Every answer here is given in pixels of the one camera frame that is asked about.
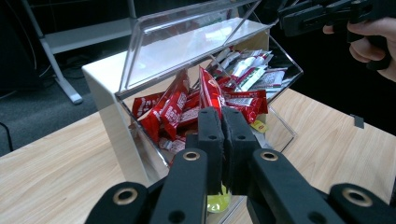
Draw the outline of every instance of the red candy wrapper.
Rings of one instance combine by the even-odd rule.
[[[221,107],[225,105],[218,82],[203,68],[199,67],[200,107],[213,106],[221,119]]]
[[[180,122],[180,117],[183,112],[184,104],[186,104],[189,91],[190,79],[187,76],[186,70],[177,78],[177,84],[174,87],[172,95],[161,110],[161,122],[172,140],[176,139],[177,125]]]
[[[253,106],[258,114],[268,114],[268,103],[266,96],[266,90],[234,91],[224,94],[227,105]]]
[[[254,122],[259,114],[268,113],[263,98],[234,98],[226,100],[226,105],[241,111],[247,123]]]
[[[160,101],[163,94],[164,91],[143,97],[134,98],[134,104],[132,105],[132,114],[137,119],[139,119]]]
[[[168,89],[166,89],[165,93],[161,97],[158,104],[156,104],[154,107],[151,108],[151,110],[148,112],[148,115],[145,118],[140,120],[140,123],[145,128],[146,133],[155,143],[158,143],[158,141],[160,140],[159,131],[161,127],[161,119],[160,119],[161,112],[166,102],[172,96],[172,93],[174,92],[176,85],[180,82],[180,80],[183,81],[186,78],[188,78],[187,71],[186,70],[180,71],[177,74],[175,80],[171,83]]]
[[[199,90],[194,90],[187,96],[186,104],[184,105],[183,111],[187,111],[195,108],[199,105]]]

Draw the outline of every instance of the hinged lid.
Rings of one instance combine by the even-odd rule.
[[[137,19],[117,95],[134,94],[210,53],[268,29],[269,25],[253,17],[259,3],[216,0]]]

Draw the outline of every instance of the table surface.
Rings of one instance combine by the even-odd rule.
[[[293,90],[272,107],[297,132],[284,151],[315,188],[364,187],[389,202],[396,137]],[[110,187],[125,181],[99,113],[0,158],[2,223],[83,223]],[[228,222],[249,223],[244,205]]]

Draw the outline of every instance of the kitkat bar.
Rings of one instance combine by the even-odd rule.
[[[225,105],[218,82],[203,68],[199,67],[200,108],[213,106],[221,119],[221,107]]]
[[[184,71],[176,78],[176,85],[172,95],[166,101],[160,114],[163,127],[172,140],[176,139],[177,125],[180,122],[187,95],[190,91],[190,79],[187,76],[187,70]]]
[[[163,110],[163,107],[165,106],[166,102],[172,96],[175,86],[180,81],[180,78],[184,79],[185,77],[188,77],[187,71],[186,70],[180,71],[176,75],[175,80],[166,89],[165,93],[163,94],[159,102],[154,107],[151,108],[151,110],[143,119],[140,120],[140,123],[142,124],[143,128],[146,130],[147,135],[155,143],[158,143],[158,141],[160,140],[159,131],[161,127],[161,119],[160,119],[161,111]]]
[[[224,93],[226,105],[253,106],[258,114],[268,114],[266,90],[258,91],[234,91]]]
[[[132,105],[132,114],[134,115],[134,117],[136,119],[139,119],[144,114],[146,114],[160,101],[163,94],[164,91],[134,98],[134,104]]]

